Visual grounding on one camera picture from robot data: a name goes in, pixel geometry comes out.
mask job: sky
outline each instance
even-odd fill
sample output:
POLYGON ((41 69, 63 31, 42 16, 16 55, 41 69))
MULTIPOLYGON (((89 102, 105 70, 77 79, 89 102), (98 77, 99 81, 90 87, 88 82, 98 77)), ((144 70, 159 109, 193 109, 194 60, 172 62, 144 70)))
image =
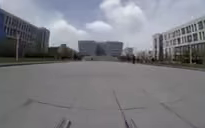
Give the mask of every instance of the sky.
POLYGON ((50 46, 78 40, 152 48, 152 35, 205 15, 205 0, 0 0, 0 8, 50 30, 50 46))

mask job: pole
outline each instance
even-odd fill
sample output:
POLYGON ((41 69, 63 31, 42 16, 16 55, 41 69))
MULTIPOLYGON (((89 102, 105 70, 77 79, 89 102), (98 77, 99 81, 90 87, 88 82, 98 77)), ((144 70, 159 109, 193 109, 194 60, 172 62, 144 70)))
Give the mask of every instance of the pole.
POLYGON ((192 49, 191 49, 191 43, 190 43, 190 64, 192 64, 192 49))
POLYGON ((20 35, 17 34, 17 42, 16 42, 16 61, 19 61, 19 40, 20 40, 20 35))

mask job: white building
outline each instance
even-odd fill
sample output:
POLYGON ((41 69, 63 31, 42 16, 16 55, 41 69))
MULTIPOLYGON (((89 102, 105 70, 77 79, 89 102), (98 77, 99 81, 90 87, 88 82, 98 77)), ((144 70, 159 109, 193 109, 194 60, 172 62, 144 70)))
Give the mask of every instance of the white building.
POLYGON ((205 63, 205 16, 173 28, 163 35, 164 58, 205 63))
POLYGON ((48 52, 50 31, 37 26, 0 9, 3 19, 3 28, 6 37, 17 40, 19 37, 19 50, 22 54, 43 51, 48 52))

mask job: paved plaza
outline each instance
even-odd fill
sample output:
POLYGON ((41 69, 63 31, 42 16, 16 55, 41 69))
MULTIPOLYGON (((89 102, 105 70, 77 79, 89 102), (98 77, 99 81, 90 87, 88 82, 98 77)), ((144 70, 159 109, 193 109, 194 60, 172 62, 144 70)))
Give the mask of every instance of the paved plaza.
POLYGON ((0 128, 205 128, 205 72, 119 62, 0 68, 0 128))

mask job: white cloud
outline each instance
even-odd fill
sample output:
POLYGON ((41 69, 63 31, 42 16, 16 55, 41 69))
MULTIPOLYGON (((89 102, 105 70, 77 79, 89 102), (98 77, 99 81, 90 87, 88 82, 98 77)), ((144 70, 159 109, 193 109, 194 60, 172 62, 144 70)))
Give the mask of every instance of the white cloud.
MULTIPOLYGON (((146 22, 146 17, 139 6, 132 1, 103 0, 100 10, 103 12, 104 21, 106 21, 103 23, 106 23, 106 26, 111 26, 112 29, 106 29, 109 31, 99 34, 91 33, 91 36, 100 40, 122 41, 131 46, 139 45, 140 32, 146 22)), ((101 29, 98 27, 98 21, 93 23, 90 24, 91 29, 97 31, 101 29)))
POLYGON ((92 23, 87 23, 86 28, 93 32, 110 32, 113 28, 105 23, 104 21, 94 21, 92 23))
POLYGON ((34 25, 50 29, 50 45, 58 46, 66 43, 77 49, 78 39, 88 37, 86 31, 69 24, 60 12, 43 9, 34 0, 0 0, 0 7, 34 25))
POLYGON ((124 4, 121 0, 104 0, 100 8, 108 23, 125 34, 139 32, 146 21, 141 8, 131 1, 124 4))
POLYGON ((102 0, 98 7, 102 15, 96 16, 100 19, 82 23, 85 28, 79 29, 64 18, 63 12, 42 8, 36 1, 0 0, 0 6, 37 26, 49 28, 51 45, 68 43, 75 49, 79 39, 118 40, 147 49, 154 33, 190 21, 191 16, 205 15, 205 0, 102 0))

